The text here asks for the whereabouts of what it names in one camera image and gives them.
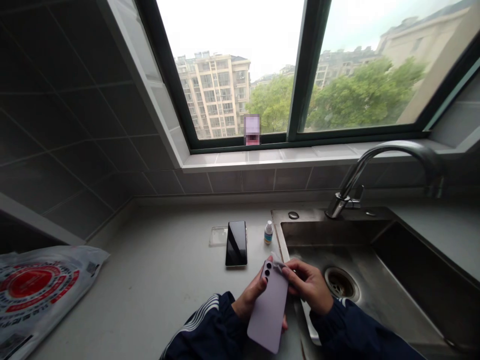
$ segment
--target black smartphone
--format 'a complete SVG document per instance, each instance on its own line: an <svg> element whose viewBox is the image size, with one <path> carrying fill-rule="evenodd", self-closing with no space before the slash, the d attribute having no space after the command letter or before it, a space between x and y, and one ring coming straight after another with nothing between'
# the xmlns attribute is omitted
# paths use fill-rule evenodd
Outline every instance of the black smartphone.
<svg viewBox="0 0 480 360"><path fill-rule="evenodd" d="M247 225L245 221L230 221L226 238L225 266L247 265Z"/></svg>

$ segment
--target lavender smartphone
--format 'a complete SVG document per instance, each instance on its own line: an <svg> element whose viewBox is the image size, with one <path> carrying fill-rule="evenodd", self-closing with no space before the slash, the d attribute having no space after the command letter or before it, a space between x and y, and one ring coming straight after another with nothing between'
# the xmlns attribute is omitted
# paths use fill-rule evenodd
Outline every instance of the lavender smartphone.
<svg viewBox="0 0 480 360"><path fill-rule="evenodd" d="M268 260L263 264L261 276L267 278L266 290L255 301L246 333L250 339L276 354L279 352L289 282Z"/></svg>

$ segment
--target stainless steel sink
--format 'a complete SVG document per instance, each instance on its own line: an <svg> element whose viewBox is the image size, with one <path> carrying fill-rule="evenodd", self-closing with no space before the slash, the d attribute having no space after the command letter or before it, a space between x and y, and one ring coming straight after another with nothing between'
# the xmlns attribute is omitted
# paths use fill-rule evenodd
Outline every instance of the stainless steel sink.
<svg viewBox="0 0 480 360"><path fill-rule="evenodd" d="M387 208L345 210L338 219L330 219L322 209L294 211L298 219L289 217L290 210L271 212L284 262L297 258L316 266L334 296L352 300L428 358L478 350L475 338L468 334L476 328L462 318L466 314L462 310L444 313L454 299L433 303L443 286L455 291L466 281L467 303L475 306L480 299L478 284L471 283L394 213ZM431 272L437 268L442 272L445 266L446 277L450 273L453 277L436 280ZM310 338L320 345L310 322L310 308L304 301L301 306Z"/></svg>

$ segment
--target person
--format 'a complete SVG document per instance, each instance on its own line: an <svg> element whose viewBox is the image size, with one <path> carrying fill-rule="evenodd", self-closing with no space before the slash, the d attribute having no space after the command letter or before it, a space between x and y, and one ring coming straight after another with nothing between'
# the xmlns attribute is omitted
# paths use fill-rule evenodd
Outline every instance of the person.
<svg viewBox="0 0 480 360"><path fill-rule="evenodd" d="M298 259L285 265L281 271L290 283L288 292L310 306L311 322L329 359L424 359L352 301L333 298L319 269ZM177 331L160 359L241 359L255 300L267 288L261 273L237 300L229 291L210 297ZM282 331L287 329L284 317Z"/></svg>

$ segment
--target sleeve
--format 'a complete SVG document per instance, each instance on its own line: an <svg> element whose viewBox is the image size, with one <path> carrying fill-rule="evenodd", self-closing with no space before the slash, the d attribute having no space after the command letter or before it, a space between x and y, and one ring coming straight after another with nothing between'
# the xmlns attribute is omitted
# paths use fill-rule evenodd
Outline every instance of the sleeve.
<svg viewBox="0 0 480 360"><path fill-rule="evenodd" d="M348 299L335 299L325 316L310 311L310 319L322 349L332 359L424 359Z"/></svg>
<svg viewBox="0 0 480 360"><path fill-rule="evenodd" d="M247 326L228 291L212 295L170 340L160 359L241 359Z"/></svg>

